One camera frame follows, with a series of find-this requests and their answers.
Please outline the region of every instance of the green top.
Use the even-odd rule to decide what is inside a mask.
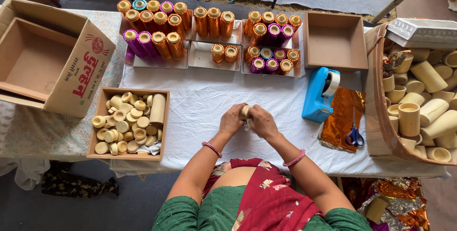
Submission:
[[[238,206],[246,186],[223,186],[211,191],[198,208],[188,196],[167,200],[154,221],[152,231],[230,231],[235,223]],[[303,231],[372,231],[362,215],[344,208],[325,215],[313,216]]]

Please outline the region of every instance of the tape dispenser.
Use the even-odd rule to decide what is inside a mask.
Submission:
[[[302,118],[324,122],[333,112],[330,105],[339,85],[339,71],[325,67],[313,70],[306,90]]]

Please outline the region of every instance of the woman's right hand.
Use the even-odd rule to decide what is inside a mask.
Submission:
[[[273,116],[265,111],[264,108],[254,105],[252,108],[249,108],[248,114],[251,117],[249,121],[251,129],[266,141],[271,141],[271,139],[279,134]]]

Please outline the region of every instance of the orange foil-wrapped cylinder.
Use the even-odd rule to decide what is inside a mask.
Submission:
[[[221,33],[221,11],[217,8],[208,10],[208,29],[209,35],[216,38]]]
[[[130,27],[133,30],[140,33],[141,31],[145,31],[146,27],[144,26],[143,22],[140,19],[140,14],[135,9],[130,9],[125,13],[125,18],[129,21]]]
[[[292,26],[293,31],[297,31],[300,25],[302,24],[302,18],[299,15],[292,15],[289,18],[289,24]]]
[[[163,34],[162,32],[155,32],[154,34],[152,34],[151,40],[163,59],[171,58],[171,53],[167,45],[167,39],[165,37],[165,34]]]
[[[260,15],[260,12],[250,12],[248,15],[248,19],[246,20],[246,26],[244,27],[244,36],[247,38],[251,38],[254,25],[260,23],[261,21],[262,17]]]
[[[174,12],[181,17],[181,21],[184,24],[184,29],[188,30],[191,28],[191,16],[187,12],[187,5],[183,2],[177,2],[174,4]]]
[[[160,11],[160,3],[156,0],[150,0],[146,4],[146,9],[148,9],[149,11],[151,11],[154,14],[154,13]]]
[[[257,45],[266,34],[266,26],[263,23],[257,23],[252,29],[251,45]]]
[[[201,37],[208,35],[208,13],[206,9],[199,6],[194,10],[195,28]]]
[[[229,39],[232,37],[235,15],[232,12],[223,12],[221,17],[221,37]]]
[[[300,54],[298,54],[297,50],[289,50],[287,52],[287,58],[293,63],[296,64],[300,60]]]
[[[262,23],[266,26],[276,21],[275,15],[272,12],[264,12],[262,13]]]
[[[276,72],[277,75],[287,75],[293,69],[293,63],[288,59],[283,59],[279,63],[279,68]]]
[[[276,23],[279,25],[279,26],[284,26],[286,25],[287,23],[289,22],[289,19],[287,18],[287,16],[285,14],[278,14],[276,15]]]
[[[146,31],[151,34],[157,31],[157,27],[154,23],[154,15],[150,11],[140,12],[140,19],[143,22]]]
[[[356,152],[357,146],[346,143],[346,135],[352,128],[353,111],[356,111],[356,123],[359,127],[365,109],[365,93],[338,87],[332,103],[333,113],[323,122],[321,144],[329,148]]]
[[[236,62],[236,57],[238,55],[238,50],[236,47],[234,46],[227,46],[224,50],[224,54],[225,54],[225,61],[228,63],[228,64],[232,64],[232,63],[235,63]]]
[[[171,32],[170,27],[168,25],[168,17],[163,12],[156,12],[154,14],[154,23],[157,27],[157,31],[162,32],[163,34],[167,35]]]
[[[224,59],[224,47],[221,44],[215,44],[211,47],[211,54],[213,55],[213,61],[220,63]]]
[[[183,39],[186,37],[184,23],[182,22],[181,17],[179,17],[178,14],[170,14],[170,16],[168,16],[168,24],[170,25],[171,31],[178,33],[178,35]]]
[[[127,0],[121,0],[117,3],[117,10],[122,13],[122,15],[125,15],[125,13],[130,10],[131,7],[132,4]]]
[[[260,49],[257,46],[250,46],[246,55],[244,56],[244,61],[251,65],[254,58],[260,57]]]
[[[182,59],[184,57],[184,47],[182,46],[181,37],[178,33],[169,33],[167,35],[167,43],[171,56],[174,59]]]

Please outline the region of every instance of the crumpled foil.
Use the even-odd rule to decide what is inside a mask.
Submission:
[[[419,183],[413,179],[379,179],[372,183],[369,198],[357,212],[363,214],[366,207],[379,197],[389,203],[381,217],[382,223],[388,223],[389,231],[410,230],[414,225],[428,229],[425,208],[427,200],[414,193],[419,187]]]
[[[365,110],[365,93],[338,87],[330,105],[333,113],[323,122],[318,135],[320,143],[332,149],[356,152],[358,146],[348,145],[346,136],[352,128],[353,109],[356,109],[356,126]]]
[[[406,59],[406,56],[408,56],[408,53],[410,52],[411,50],[405,50],[393,53],[390,54],[387,57],[387,59],[384,59],[382,61],[382,77],[390,77],[393,74],[393,70],[400,67],[400,65],[403,63],[404,59]]]

